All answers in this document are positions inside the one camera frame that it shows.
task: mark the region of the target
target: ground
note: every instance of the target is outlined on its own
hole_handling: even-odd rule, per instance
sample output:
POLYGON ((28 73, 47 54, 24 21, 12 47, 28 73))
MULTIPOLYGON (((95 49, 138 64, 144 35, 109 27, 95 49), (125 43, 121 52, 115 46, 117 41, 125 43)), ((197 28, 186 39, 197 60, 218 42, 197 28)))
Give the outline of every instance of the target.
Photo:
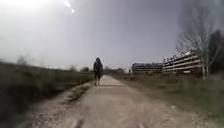
POLYGON ((101 85, 91 87, 77 103, 65 104, 70 95, 71 91, 67 91, 39 103, 28 113, 28 121, 18 128, 220 127, 193 112, 150 98, 110 76, 103 76, 101 85))

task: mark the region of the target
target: person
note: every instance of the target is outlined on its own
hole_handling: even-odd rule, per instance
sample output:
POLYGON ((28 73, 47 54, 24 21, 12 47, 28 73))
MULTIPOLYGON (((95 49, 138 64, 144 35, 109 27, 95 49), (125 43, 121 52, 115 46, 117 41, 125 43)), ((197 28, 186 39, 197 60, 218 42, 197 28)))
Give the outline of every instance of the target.
POLYGON ((96 61, 93 65, 93 70, 95 74, 95 86, 99 86, 100 84, 100 78, 103 75, 103 64, 101 63, 100 58, 96 58, 96 61))

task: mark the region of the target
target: vegetation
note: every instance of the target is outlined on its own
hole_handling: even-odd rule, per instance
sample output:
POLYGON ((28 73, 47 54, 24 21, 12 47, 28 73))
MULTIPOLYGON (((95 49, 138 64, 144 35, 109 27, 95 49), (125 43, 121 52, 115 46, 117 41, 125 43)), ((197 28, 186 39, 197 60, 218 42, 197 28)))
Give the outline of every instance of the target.
POLYGON ((209 76, 211 66, 219 59, 217 56, 223 54, 224 45, 220 41, 221 36, 217 36, 215 32, 215 22, 220 18, 213 17, 213 10, 211 10, 212 2, 205 2, 204 0, 188 0, 183 1, 183 11, 181 14, 180 40, 177 44, 177 50, 181 53, 194 50, 202 59, 202 72, 204 79, 209 76), (219 47, 212 47, 214 40, 219 47))
POLYGON ((92 80, 90 73, 0 63, 0 123, 27 110, 33 102, 92 80))
POLYGON ((201 80, 191 76, 128 76, 115 77, 128 82, 151 97, 161 98, 185 110, 201 112, 224 121, 224 81, 201 80))
POLYGON ((90 71, 89 67, 83 67, 83 68, 80 70, 80 72, 89 72, 89 71, 90 71))

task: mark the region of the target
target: grass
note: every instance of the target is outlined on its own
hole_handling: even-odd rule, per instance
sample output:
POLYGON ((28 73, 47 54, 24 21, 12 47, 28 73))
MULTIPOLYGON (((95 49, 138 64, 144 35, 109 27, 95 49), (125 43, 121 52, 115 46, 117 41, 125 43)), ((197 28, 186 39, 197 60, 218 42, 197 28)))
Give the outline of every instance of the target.
POLYGON ((191 76, 119 76, 129 85, 150 93, 182 109, 203 113, 209 118, 224 122, 224 81, 201 80, 191 76))
POLYGON ((91 73, 0 63, 0 123, 30 104, 93 79, 91 73))

